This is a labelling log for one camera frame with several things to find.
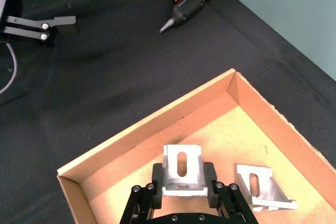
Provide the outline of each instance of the open cardboard tray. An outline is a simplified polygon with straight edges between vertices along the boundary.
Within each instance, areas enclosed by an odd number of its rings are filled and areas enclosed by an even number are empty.
[[[256,212],[260,224],[336,220],[335,169],[232,69],[60,168],[58,179],[75,222],[119,223],[131,187],[151,181],[164,144],[179,143],[201,145],[203,161],[214,163],[226,185],[235,181],[235,164],[271,167],[298,210]],[[216,214],[206,197],[164,197],[162,204],[154,217]]]

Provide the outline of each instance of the black tablecloth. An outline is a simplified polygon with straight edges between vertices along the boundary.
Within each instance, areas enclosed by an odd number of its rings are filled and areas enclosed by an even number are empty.
[[[1,223],[73,223],[57,168],[230,68],[336,165],[330,77],[238,0],[213,0],[160,35],[171,8],[24,0],[24,17],[76,15],[79,31],[60,34],[55,49],[13,43],[19,75],[0,97]],[[10,63],[2,47],[1,85]]]

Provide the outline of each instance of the green wall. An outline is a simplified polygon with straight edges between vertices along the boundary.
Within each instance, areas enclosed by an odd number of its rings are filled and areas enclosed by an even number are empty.
[[[240,0],[336,80],[336,0]]]

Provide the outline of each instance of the black cable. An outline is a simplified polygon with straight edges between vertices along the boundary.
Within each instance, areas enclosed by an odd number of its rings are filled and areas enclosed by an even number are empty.
[[[4,93],[13,84],[16,74],[17,74],[17,60],[16,60],[15,52],[12,46],[10,45],[10,43],[6,43],[6,46],[8,47],[10,55],[12,56],[12,59],[13,59],[13,74],[9,82],[6,84],[6,86],[0,90],[0,94]]]

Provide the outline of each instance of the screw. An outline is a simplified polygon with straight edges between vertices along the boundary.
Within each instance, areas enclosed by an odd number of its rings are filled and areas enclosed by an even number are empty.
[[[216,184],[216,187],[217,187],[217,188],[222,188],[222,187],[223,187],[223,183],[222,183],[222,182],[218,182],[218,183]]]
[[[148,189],[148,190],[152,190],[152,189],[154,189],[154,185],[153,185],[152,183],[148,184],[148,185],[147,185],[147,189]]]
[[[173,216],[172,216],[172,221],[177,221],[178,218],[179,218],[179,217],[178,217],[177,215],[173,215]]]
[[[134,192],[140,191],[140,189],[141,189],[140,186],[134,186],[134,187],[133,187],[133,191],[134,191]]]
[[[46,34],[41,34],[40,39],[41,39],[41,40],[47,40],[47,39],[48,39],[48,35],[46,35]]]
[[[46,23],[42,24],[42,29],[43,30],[47,30],[48,28],[49,28],[48,24],[46,24]]]
[[[198,216],[198,219],[201,220],[201,221],[202,221],[202,220],[205,220],[205,218],[206,218],[206,217],[205,217],[204,214],[200,214],[200,215]]]
[[[231,190],[237,190],[238,186],[236,184],[231,184],[230,188],[231,188]]]

